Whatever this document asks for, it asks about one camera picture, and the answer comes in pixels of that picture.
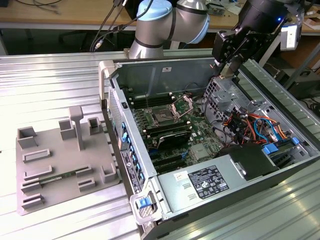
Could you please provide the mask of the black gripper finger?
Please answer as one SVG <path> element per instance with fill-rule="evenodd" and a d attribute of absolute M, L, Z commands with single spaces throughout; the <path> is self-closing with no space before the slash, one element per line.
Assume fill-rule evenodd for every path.
<path fill-rule="evenodd" d="M 240 66 L 248 60 L 247 57 L 242 55 L 234 55 L 230 60 L 229 69 L 231 74 L 234 76 L 238 73 Z"/>

